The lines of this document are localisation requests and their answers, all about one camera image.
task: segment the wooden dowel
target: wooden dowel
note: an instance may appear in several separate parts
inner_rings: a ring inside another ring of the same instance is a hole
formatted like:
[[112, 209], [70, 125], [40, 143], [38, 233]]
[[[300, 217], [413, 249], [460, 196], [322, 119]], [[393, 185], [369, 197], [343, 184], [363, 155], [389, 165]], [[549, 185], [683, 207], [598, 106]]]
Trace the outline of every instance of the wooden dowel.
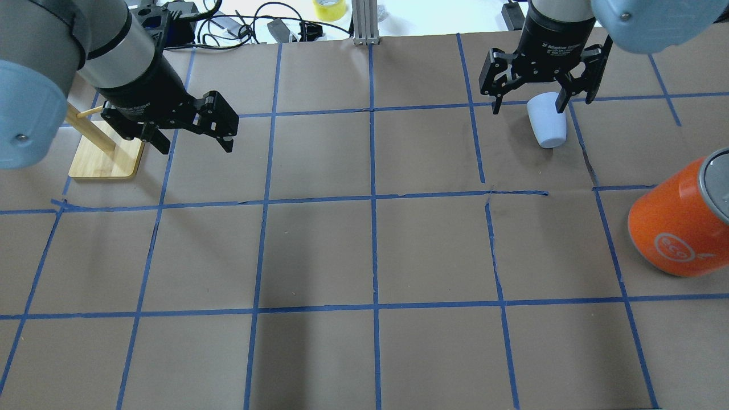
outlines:
[[87, 109], [86, 111], [81, 111], [78, 114], [76, 114], [76, 117], [78, 117], [78, 118], [88, 117], [89, 115], [94, 115], [97, 112], [101, 112], [103, 110], [104, 110], [104, 106], [100, 105], [100, 106], [92, 108], [92, 109]]
[[88, 118], [84, 116], [79, 118], [79, 114], [79, 110], [69, 103], [69, 109], [66, 111], [66, 122], [79, 131], [100, 150], [104, 152], [113, 152], [114, 148], [117, 146], [114, 143], [114, 140], [104, 134], [102, 130], [98, 129], [98, 127]]

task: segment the wooden stand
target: wooden stand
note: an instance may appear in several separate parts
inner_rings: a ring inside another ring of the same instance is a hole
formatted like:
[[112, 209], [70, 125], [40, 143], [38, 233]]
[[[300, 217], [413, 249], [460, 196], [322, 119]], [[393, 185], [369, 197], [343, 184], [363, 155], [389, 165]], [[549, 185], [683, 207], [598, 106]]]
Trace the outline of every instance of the wooden stand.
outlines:
[[139, 139], [123, 139], [106, 121], [86, 118], [99, 111], [100, 107], [79, 112], [69, 103], [66, 122], [82, 134], [69, 176], [75, 179], [131, 178], [139, 167], [144, 144]]

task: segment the eco logo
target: eco logo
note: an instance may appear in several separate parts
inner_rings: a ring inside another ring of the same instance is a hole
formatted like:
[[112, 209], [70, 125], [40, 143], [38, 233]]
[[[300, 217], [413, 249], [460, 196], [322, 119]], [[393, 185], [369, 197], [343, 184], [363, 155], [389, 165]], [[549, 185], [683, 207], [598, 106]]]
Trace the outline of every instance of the eco logo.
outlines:
[[690, 262], [696, 259], [696, 252], [681, 238], [671, 233], [659, 233], [655, 237], [655, 250], [661, 256], [674, 262]]

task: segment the yellow tape roll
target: yellow tape roll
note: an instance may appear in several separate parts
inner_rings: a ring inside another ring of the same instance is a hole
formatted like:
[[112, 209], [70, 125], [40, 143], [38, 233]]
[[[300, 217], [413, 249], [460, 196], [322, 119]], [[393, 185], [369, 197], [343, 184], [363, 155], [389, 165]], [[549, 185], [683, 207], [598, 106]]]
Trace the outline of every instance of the yellow tape roll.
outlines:
[[316, 17], [321, 21], [336, 21], [347, 11], [344, 0], [312, 0]]

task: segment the gray lid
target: gray lid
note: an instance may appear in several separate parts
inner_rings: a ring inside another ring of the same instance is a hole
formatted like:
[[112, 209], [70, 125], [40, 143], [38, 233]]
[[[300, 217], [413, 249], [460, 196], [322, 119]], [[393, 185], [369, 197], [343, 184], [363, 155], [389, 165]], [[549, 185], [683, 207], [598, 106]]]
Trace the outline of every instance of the gray lid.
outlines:
[[706, 157], [699, 169], [698, 183], [706, 205], [729, 224], [729, 148]]

